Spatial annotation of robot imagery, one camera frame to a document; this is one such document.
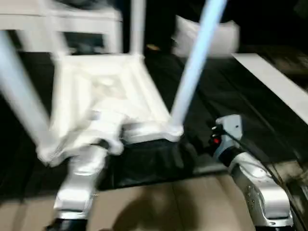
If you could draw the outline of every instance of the white rod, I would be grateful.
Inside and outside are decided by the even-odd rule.
[[[146,0],[131,0],[130,49],[131,54],[143,54]]]
[[[185,66],[172,106],[169,122],[172,127],[183,125],[226,2],[227,0],[208,0],[202,10],[198,37]]]
[[[48,115],[5,31],[0,31],[0,90],[36,146],[42,150],[54,146]]]
[[[60,27],[57,18],[52,14],[54,10],[53,3],[50,0],[38,0],[38,3],[41,14],[44,17],[45,28],[51,40],[52,58],[54,60],[60,60],[70,53],[63,33],[58,31]]]

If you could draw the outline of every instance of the white pole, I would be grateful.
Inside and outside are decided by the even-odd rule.
[[[70,53],[63,33],[58,31],[59,25],[57,23],[57,18],[52,13],[54,10],[53,3],[50,0],[38,0],[38,3],[45,28],[51,40],[52,58],[53,60],[60,60]]]
[[[176,128],[183,125],[226,2],[227,0],[208,0],[202,10],[198,37],[185,66],[172,106],[169,122],[171,127]]]
[[[42,151],[51,151],[56,139],[49,131],[48,115],[5,31],[0,31],[0,90],[36,146]]]
[[[131,0],[130,49],[131,54],[143,54],[146,0]]]

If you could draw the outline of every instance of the black fabric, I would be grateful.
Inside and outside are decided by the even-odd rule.
[[[22,54],[21,58],[50,113],[54,67],[49,56]],[[147,54],[145,64],[170,109],[183,65],[176,57],[161,54]],[[213,122],[217,116],[234,113],[243,119],[242,141],[261,161],[307,160],[305,138],[308,126],[236,60],[209,59],[185,121],[183,139],[178,143],[152,141],[127,146],[121,156],[111,157],[100,189],[223,172],[221,164],[209,156],[205,158],[205,170],[202,166],[202,172],[195,171],[198,165],[194,161],[196,150],[201,149],[194,147],[192,143],[195,142],[191,141],[197,140],[199,146],[207,146],[211,135],[207,121]],[[4,118],[7,123],[17,123],[12,113],[3,115],[7,115]],[[44,166],[37,159],[31,139],[18,126],[14,134],[19,138],[3,144],[6,159],[1,165],[9,167],[1,172],[0,198],[56,194],[67,174],[67,161],[54,168]]]
[[[284,226],[284,227],[268,227],[268,226],[256,226],[256,231],[295,231],[295,227]]]
[[[86,231],[88,220],[85,219],[56,219],[45,231]]]

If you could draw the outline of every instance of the white metal frame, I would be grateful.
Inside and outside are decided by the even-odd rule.
[[[189,109],[196,85],[198,84],[214,34],[214,29],[219,23],[226,0],[209,0],[203,9],[201,29],[185,67],[179,90],[172,107],[171,116],[143,63],[142,49],[145,24],[145,0],[132,1],[130,54],[95,56],[69,56],[64,38],[60,33],[54,30],[57,19],[50,13],[48,0],[40,0],[40,3],[43,15],[45,15],[46,27],[49,29],[50,37],[52,38],[54,47],[53,58],[56,64],[50,133],[50,137],[55,137],[55,141],[52,142],[52,147],[54,147],[55,143],[59,143],[58,141],[74,127],[74,123],[79,121],[89,108],[91,91],[88,88],[89,85],[84,81],[84,79],[87,79],[89,76],[106,76],[107,78],[110,77],[113,80],[117,79],[121,82],[122,88],[119,88],[121,84],[118,84],[116,86],[118,87],[117,90],[120,89],[126,92],[126,97],[129,102],[127,107],[132,108],[132,110],[126,110],[123,106],[121,109],[123,113],[129,114],[136,122],[139,122],[138,125],[132,126],[132,128],[126,132],[125,135],[129,142],[156,139],[168,139],[170,141],[179,140],[183,134],[182,124]],[[17,61],[15,58],[10,57],[8,62],[14,64]],[[83,80],[77,80],[76,71],[83,72],[83,74],[80,74],[82,75],[80,79]],[[6,81],[5,75],[8,76],[10,73],[1,72],[2,81]],[[15,72],[14,80],[19,82],[19,87],[27,90],[30,89],[29,86],[21,85],[24,81],[23,79],[26,79],[25,75],[24,72]],[[72,86],[77,86],[76,89],[80,90],[79,93],[76,93],[76,89],[73,89]],[[6,91],[4,91],[4,93],[7,95],[8,101],[10,101],[12,95]],[[39,109],[41,105],[35,95],[32,95],[30,99],[33,103],[38,105],[38,107],[31,107],[31,111],[44,117],[44,111]],[[77,111],[72,110],[71,107],[75,102],[78,104]],[[13,108],[19,115],[20,120],[24,122],[24,126],[28,128],[30,135],[32,135],[34,139],[38,139],[37,143],[41,143],[40,139],[42,138],[39,132],[44,130],[44,133],[47,133],[46,128],[49,127],[48,120],[42,120],[42,127],[44,129],[37,131],[36,129],[32,129],[33,122],[30,121],[32,118],[28,117],[28,115],[26,116],[22,108],[19,106],[13,106]],[[146,112],[149,113],[148,115],[144,113],[144,108],[147,109]],[[79,139],[72,147],[81,146],[86,142],[88,141]],[[39,152],[38,155],[44,162],[48,162],[51,158],[51,153]]]
[[[0,89],[7,102],[36,144],[41,158],[48,162],[50,152],[58,145],[56,137],[49,131],[49,119],[40,103],[27,74],[13,52],[11,41],[4,31],[0,31]]]

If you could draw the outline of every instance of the white plastic part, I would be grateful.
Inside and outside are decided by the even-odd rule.
[[[69,50],[63,33],[56,31],[57,19],[51,13],[50,0],[38,0],[48,35],[51,37],[52,55],[54,60],[60,60],[69,55]]]
[[[200,31],[192,53],[185,66],[180,86],[172,106],[171,130],[182,126],[193,94],[199,82],[212,37],[225,8],[227,0],[209,0],[203,8],[200,20]]]
[[[0,31],[1,92],[36,144],[39,159],[49,162],[58,141],[49,131],[46,111],[5,33]]]
[[[76,128],[85,129],[85,124],[91,130],[87,126],[95,111],[108,111],[107,121],[113,113],[125,115],[128,142],[166,138],[170,115],[139,55],[67,56],[57,66],[52,131],[63,138]],[[108,127],[102,132],[111,134],[113,128],[107,131]],[[92,141],[93,137],[80,136],[69,148]]]
[[[242,118],[240,115],[226,115],[216,119],[217,125],[222,125],[223,129],[231,134],[236,139],[240,140],[243,136]],[[236,143],[230,136],[221,135],[221,144],[215,150],[213,157],[219,159],[219,156],[229,147],[238,147]]]

